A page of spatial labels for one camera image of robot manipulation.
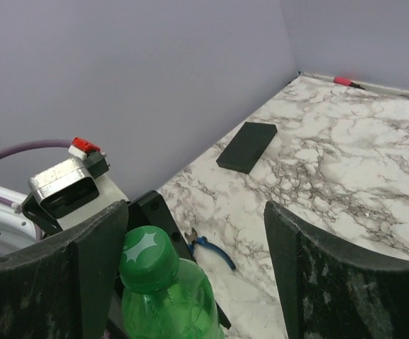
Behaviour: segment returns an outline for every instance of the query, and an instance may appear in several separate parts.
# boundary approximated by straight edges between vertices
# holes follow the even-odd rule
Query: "wall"
[[[409,90],[409,1],[282,0],[299,70]]]
[[[0,148],[88,138],[135,198],[295,73],[279,0],[0,1]],[[3,160],[0,184],[27,192],[64,152]]]

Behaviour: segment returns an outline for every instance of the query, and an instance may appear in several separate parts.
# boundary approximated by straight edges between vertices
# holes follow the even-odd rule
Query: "blue handle pliers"
[[[231,270],[235,270],[235,263],[232,261],[230,256],[228,256],[227,253],[220,247],[209,242],[206,237],[198,237],[198,232],[194,228],[191,229],[191,234],[185,234],[185,239],[187,239],[187,247],[189,248],[192,256],[195,253],[195,245],[200,244],[202,247],[210,249],[211,251],[214,251],[220,255],[226,261]]]

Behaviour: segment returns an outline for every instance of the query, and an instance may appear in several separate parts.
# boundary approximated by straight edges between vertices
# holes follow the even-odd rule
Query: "white marble countertop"
[[[274,200],[317,227],[409,260],[409,100],[300,76],[247,121],[278,133],[249,175],[215,160],[241,124],[164,185],[179,228],[228,252],[196,249],[232,322],[227,338],[287,338],[263,210]]]

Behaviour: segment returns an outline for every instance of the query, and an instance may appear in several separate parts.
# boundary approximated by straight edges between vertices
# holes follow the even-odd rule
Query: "bottle cap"
[[[148,294],[168,285],[176,275],[179,256],[168,234],[156,226],[142,226],[127,232],[119,262],[126,288]]]

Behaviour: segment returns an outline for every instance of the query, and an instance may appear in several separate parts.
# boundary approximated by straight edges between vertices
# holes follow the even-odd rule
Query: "green bottle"
[[[132,339],[223,339],[207,275],[179,258],[155,226],[126,234],[119,263],[124,326]]]

